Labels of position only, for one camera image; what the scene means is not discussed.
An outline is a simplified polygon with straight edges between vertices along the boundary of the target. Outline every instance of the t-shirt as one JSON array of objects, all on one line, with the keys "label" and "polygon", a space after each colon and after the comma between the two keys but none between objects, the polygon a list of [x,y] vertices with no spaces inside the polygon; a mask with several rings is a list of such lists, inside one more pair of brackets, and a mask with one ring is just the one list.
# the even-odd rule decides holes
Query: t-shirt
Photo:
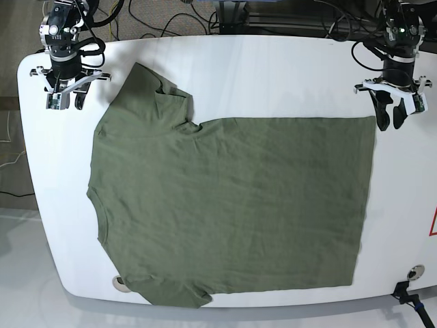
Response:
[{"label": "t-shirt", "polygon": [[216,293],[350,285],[375,118],[196,125],[190,103],[135,64],[96,128],[87,194],[125,285],[190,308]]}]

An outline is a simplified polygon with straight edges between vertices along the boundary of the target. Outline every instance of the green t-shirt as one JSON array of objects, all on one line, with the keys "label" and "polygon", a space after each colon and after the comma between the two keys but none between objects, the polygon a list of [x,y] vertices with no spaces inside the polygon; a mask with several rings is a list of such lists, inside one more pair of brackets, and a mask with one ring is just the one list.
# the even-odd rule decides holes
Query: green t-shirt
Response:
[{"label": "green t-shirt", "polygon": [[135,64],[96,128],[88,197],[125,285],[192,308],[216,293],[350,285],[375,118],[197,126],[190,101]]}]

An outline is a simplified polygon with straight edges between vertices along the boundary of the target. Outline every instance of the red warning sign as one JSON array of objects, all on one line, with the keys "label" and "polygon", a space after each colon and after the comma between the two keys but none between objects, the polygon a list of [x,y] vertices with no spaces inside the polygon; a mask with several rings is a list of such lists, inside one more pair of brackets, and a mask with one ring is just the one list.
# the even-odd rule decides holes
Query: red warning sign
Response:
[{"label": "red warning sign", "polygon": [[437,236],[437,208],[436,208],[436,214],[434,214],[434,220],[432,221],[431,231],[429,232],[430,236]]}]

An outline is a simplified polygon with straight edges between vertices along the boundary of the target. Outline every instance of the white table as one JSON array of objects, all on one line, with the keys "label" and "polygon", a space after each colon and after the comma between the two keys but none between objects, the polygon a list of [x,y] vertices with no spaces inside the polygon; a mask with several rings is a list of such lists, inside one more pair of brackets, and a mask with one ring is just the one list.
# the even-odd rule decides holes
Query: white table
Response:
[{"label": "white table", "polygon": [[[92,83],[83,111],[46,110],[44,86],[29,71],[50,67],[47,55],[18,69],[23,128],[40,213],[62,284],[94,299],[147,303],[112,285],[117,271],[97,241],[97,219],[86,191],[94,129],[139,62],[194,97],[195,123],[229,117],[362,117],[373,115],[368,93],[354,85],[378,73],[356,65],[352,43],[280,36],[191,36],[107,44],[103,70],[112,82]],[[381,67],[362,47],[358,57]],[[437,55],[422,53],[415,76],[437,81]],[[429,111],[396,131],[377,132],[367,215],[352,286],[213,295],[209,307],[298,305],[387,295],[424,264],[412,288],[437,284],[437,90]]]}]

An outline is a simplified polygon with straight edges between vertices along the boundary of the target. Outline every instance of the round hole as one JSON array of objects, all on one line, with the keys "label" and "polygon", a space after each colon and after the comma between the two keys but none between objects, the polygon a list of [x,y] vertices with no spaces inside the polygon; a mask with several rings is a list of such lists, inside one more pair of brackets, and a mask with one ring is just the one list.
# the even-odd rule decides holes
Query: round hole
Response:
[{"label": "round hole", "polygon": [[119,292],[131,292],[131,290],[125,286],[123,279],[119,275],[112,279],[112,284]]},{"label": "round hole", "polygon": [[423,265],[416,265],[414,268],[410,270],[407,274],[407,279],[410,282],[414,280],[418,280],[425,272],[425,267]]}]

